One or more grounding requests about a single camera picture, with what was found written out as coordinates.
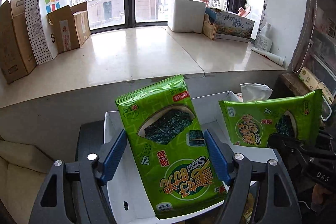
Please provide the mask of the person's right hand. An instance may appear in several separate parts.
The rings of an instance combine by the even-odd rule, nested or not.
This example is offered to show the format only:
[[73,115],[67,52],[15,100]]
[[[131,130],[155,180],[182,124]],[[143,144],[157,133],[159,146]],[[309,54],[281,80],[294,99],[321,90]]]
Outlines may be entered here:
[[315,212],[320,212],[328,206],[335,207],[335,193],[316,183],[313,188],[310,208]]

